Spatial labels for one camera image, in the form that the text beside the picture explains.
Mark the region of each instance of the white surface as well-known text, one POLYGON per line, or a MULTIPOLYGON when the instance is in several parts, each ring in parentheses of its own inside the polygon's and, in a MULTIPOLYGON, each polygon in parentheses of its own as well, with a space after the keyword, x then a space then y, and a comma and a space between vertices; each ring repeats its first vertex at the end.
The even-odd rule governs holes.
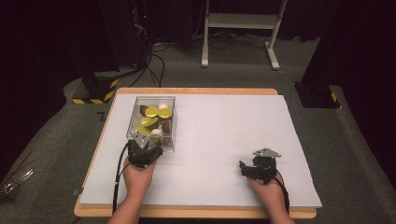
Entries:
MULTIPOLYGON (((80 203, 112 204, 136 96, 117 95, 80 203)), ((283 96, 175 96, 175 152, 158 159, 145 204, 261 206, 241 176, 239 161, 250 166, 252 152, 269 147, 282 155, 276 159, 277 169, 290 194, 290 206, 321 207, 283 96)), ((119 202, 124 197, 121 180, 119 202)))

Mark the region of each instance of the black cable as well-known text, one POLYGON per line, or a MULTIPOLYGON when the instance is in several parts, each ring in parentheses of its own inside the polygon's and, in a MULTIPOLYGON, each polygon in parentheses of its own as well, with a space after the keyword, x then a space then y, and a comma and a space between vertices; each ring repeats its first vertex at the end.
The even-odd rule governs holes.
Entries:
POLYGON ((154 87, 157 87, 156 84, 155 84, 154 78, 157 80, 158 83, 160 83, 160 80, 157 78, 157 76, 155 76, 155 73, 150 68, 148 68, 148 70, 151 73, 151 80, 152 80, 152 83, 154 84, 154 87))
POLYGON ((120 159, 119 159, 119 165, 117 166, 116 182, 115 182, 115 185, 114 185, 114 194, 113 194, 113 213, 117 209, 117 199, 119 198, 119 186, 120 186, 120 177, 121 177, 120 167, 121 167, 121 164, 122 164, 122 157, 123 157, 123 154, 124 154, 125 150, 130 145, 130 141, 131 140, 128 140, 128 142, 125 144, 124 148, 122 149, 122 152, 120 154, 120 159))
MULTIPOLYGON (((154 56, 154 57, 157 57, 158 59, 161 60, 161 63, 163 63, 163 71, 164 71, 165 70, 165 63, 163 62, 163 59, 160 56, 156 55, 156 54, 151 54, 151 55, 154 56)), ((162 87, 163 86, 163 84, 162 84, 162 82, 163 82, 163 71, 161 72, 161 77, 160 77, 160 81, 158 83, 158 87, 162 87)))
POLYGON ((143 74, 146 72, 146 70, 149 68, 149 63, 151 62, 151 54, 149 55, 148 58, 148 62, 146 63, 145 68, 143 69, 143 71, 140 73, 139 77, 137 77, 137 79, 131 84, 129 85, 129 87, 132 87, 142 76, 143 74))

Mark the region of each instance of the cable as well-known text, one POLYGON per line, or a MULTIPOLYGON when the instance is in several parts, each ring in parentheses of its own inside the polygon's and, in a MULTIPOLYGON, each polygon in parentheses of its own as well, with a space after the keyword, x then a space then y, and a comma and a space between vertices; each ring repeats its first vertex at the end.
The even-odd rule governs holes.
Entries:
POLYGON ((122 149, 122 152, 120 154, 120 159, 119 159, 119 165, 117 166, 117 173, 116 173, 116 182, 114 185, 114 194, 113 194, 113 214, 117 209, 117 199, 119 198, 119 186, 120 186, 120 177, 121 177, 121 173, 123 172, 123 170, 125 169, 125 167, 122 169, 122 172, 120 173, 120 167, 121 167, 121 163, 122 163, 122 157, 123 154, 125 152, 125 150, 128 148, 128 146, 130 145, 131 140, 128 140, 128 142, 125 144, 124 148, 122 149))
POLYGON ((145 68, 143 69, 143 71, 140 73, 139 77, 137 77, 137 79, 131 84, 129 85, 129 87, 132 87, 142 76, 143 74, 146 72, 146 70, 149 68, 149 63, 151 62, 151 54, 149 55, 148 58, 148 62, 146 63, 145 68))
MULTIPOLYGON (((163 71, 164 71, 165 70, 165 63, 163 62, 163 59, 160 56, 156 55, 156 54, 151 54, 151 55, 154 56, 154 57, 157 57, 158 59, 161 60, 161 63, 163 63, 163 71)), ((162 82, 163 82, 163 71, 161 72, 161 77, 160 77, 160 81, 158 83, 158 87, 162 87, 163 86, 163 84, 162 84, 162 82)))
POLYGON ((204 0, 201 0, 201 10, 200 10, 201 14, 199 16, 197 29, 195 30, 194 34, 192 35, 192 38, 194 38, 194 36, 198 33, 199 27, 201 25, 202 14, 204 14, 203 8, 204 8, 204 0))

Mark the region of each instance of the person's arm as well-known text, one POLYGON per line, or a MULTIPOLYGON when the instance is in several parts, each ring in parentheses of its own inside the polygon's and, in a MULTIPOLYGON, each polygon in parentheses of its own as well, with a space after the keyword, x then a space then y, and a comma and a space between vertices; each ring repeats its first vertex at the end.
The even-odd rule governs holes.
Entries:
MULTIPOLYGON (((276 174, 276 178, 281 183, 283 182, 279 173, 276 174)), ((272 224, 295 223, 286 210, 282 188, 274 179, 266 185, 260 184, 252 178, 247 178, 247 180, 250 186, 256 191, 265 210, 268 212, 272 224)))
POLYGON ((138 223, 142 203, 151 184, 155 164, 156 161, 145 169, 139 169, 132 165, 128 165, 124 169, 122 174, 127 195, 107 223, 138 223))

